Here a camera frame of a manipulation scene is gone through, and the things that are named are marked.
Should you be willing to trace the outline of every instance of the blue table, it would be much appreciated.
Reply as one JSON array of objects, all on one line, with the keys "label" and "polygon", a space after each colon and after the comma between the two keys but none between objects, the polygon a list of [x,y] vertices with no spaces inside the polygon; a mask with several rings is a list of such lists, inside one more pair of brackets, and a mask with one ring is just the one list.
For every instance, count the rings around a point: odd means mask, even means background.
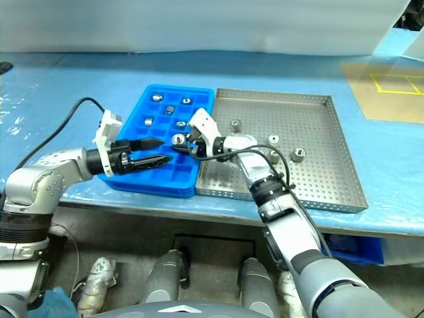
[{"label": "blue table", "polygon": [[[398,58],[413,33],[393,30],[375,56],[309,57],[244,52],[155,54],[0,54],[15,67],[1,76],[0,188],[13,167],[62,121],[77,99],[91,96],[127,119],[151,83],[332,95],[369,202],[358,214],[310,210],[334,233],[424,235],[424,126],[368,121],[341,62],[424,67]],[[91,143],[101,114],[84,105],[37,154]],[[194,196],[157,197],[115,191],[94,177],[73,185],[62,203],[113,207],[124,213],[260,224],[253,202]]]}]

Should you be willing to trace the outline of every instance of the stainless steel tray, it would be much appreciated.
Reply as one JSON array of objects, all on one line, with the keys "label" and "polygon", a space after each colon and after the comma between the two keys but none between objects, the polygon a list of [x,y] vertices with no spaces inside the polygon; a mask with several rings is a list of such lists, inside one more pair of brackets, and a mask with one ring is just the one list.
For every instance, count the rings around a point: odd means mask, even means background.
[{"label": "stainless steel tray", "polygon": [[[331,96],[218,89],[213,118],[223,136],[231,134],[233,119],[242,121],[240,133],[256,137],[258,143],[278,134],[294,191],[306,207],[350,213],[368,207]],[[294,148],[306,149],[301,164],[290,160]],[[284,171],[281,161],[276,168]],[[200,195],[252,200],[230,162],[202,163],[196,190]]]}]

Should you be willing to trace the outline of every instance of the robotic arm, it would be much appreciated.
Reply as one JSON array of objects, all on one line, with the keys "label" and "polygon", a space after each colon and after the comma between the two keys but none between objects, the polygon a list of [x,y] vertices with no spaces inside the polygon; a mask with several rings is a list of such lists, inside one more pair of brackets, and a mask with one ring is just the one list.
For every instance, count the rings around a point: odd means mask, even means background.
[{"label": "robotic arm", "polygon": [[159,147],[155,138],[115,141],[121,118],[106,110],[96,133],[97,149],[75,148],[43,156],[14,171],[5,186],[0,211],[0,317],[26,317],[42,303],[48,263],[48,230],[63,193],[78,182],[106,173],[127,174],[163,166],[160,154],[132,160],[132,152]]},{"label": "robotic arm", "polygon": [[[200,158],[229,154],[256,145],[251,136],[222,137],[216,122],[199,109],[189,122],[187,136]],[[404,317],[345,265],[321,253],[319,235],[307,220],[290,189],[257,153],[241,152],[230,158],[245,183],[265,224],[268,248],[277,265],[291,274],[308,317]]]}]

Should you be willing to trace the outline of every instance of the blue bin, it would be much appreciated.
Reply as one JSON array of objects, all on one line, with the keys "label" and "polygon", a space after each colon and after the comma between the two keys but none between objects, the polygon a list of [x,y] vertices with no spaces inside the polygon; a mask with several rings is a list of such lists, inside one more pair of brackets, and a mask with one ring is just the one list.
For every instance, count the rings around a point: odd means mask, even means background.
[{"label": "blue bin", "polygon": [[[161,95],[163,100],[153,101],[153,95]],[[190,98],[191,103],[182,103],[184,98]],[[157,149],[140,151],[131,154],[132,159],[139,159],[152,154],[165,154],[172,157],[165,166],[153,170],[146,170],[114,176],[108,178],[99,176],[111,188],[123,191],[153,193],[173,197],[191,197],[195,194],[195,183],[200,162],[188,154],[175,151],[171,145],[171,138],[178,133],[188,133],[189,127],[177,129],[178,121],[188,121],[199,109],[204,108],[212,113],[215,94],[212,89],[195,87],[180,87],[169,85],[149,85],[140,100],[132,110],[130,117],[121,129],[117,139],[138,139],[155,137],[165,141]],[[171,115],[165,110],[168,106],[174,108]],[[146,127],[144,121],[152,118],[153,123]]]},{"label": "blue bin", "polygon": [[326,234],[325,240],[336,258],[359,265],[384,263],[382,239],[380,237]]}]

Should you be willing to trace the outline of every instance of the silver metal fitting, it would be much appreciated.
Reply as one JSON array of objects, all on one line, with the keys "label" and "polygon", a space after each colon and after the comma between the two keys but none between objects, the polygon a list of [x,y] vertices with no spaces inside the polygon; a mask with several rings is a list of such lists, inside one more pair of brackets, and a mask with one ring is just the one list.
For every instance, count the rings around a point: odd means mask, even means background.
[{"label": "silver metal fitting", "polygon": [[146,127],[152,126],[152,123],[153,123],[153,118],[146,118],[144,120],[144,126],[146,126]]},{"label": "silver metal fitting", "polygon": [[188,98],[188,97],[183,98],[183,100],[181,101],[181,104],[184,104],[184,105],[191,104],[191,98]]},{"label": "silver metal fitting", "polygon": [[271,150],[268,157],[272,164],[277,164],[280,161],[280,155],[275,150]]},{"label": "silver metal fitting", "polygon": [[187,123],[185,121],[177,121],[175,126],[177,126],[178,129],[184,130],[187,126]]},{"label": "silver metal fitting", "polygon": [[230,122],[230,126],[231,126],[231,131],[233,133],[238,133],[241,131],[241,120],[240,119],[235,119],[233,121]]},{"label": "silver metal fitting", "polygon": [[167,108],[165,109],[165,115],[172,115],[172,113],[174,112],[175,107],[174,106],[167,106]]},{"label": "silver metal fitting", "polygon": [[186,143],[186,136],[183,134],[175,134],[171,138],[172,146],[181,146]]},{"label": "silver metal fitting", "polygon": [[278,136],[277,134],[270,134],[270,136],[268,137],[268,144],[270,146],[277,147],[279,142],[280,142],[280,136]]},{"label": "silver metal fitting", "polygon": [[127,154],[126,152],[123,152],[123,153],[121,154],[121,164],[122,164],[123,166],[126,166],[126,165],[128,164],[128,162],[129,162],[128,154]]},{"label": "silver metal fitting", "polygon": [[159,103],[159,102],[163,101],[163,100],[164,100],[164,98],[163,98],[163,96],[162,96],[162,95],[154,94],[154,95],[152,96],[152,100],[153,100],[153,101],[155,101],[155,102],[157,102],[157,103]]},{"label": "silver metal fitting", "polygon": [[306,150],[303,148],[296,148],[293,150],[293,152],[290,154],[290,158],[297,162],[298,164],[301,163],[306,157]]}]

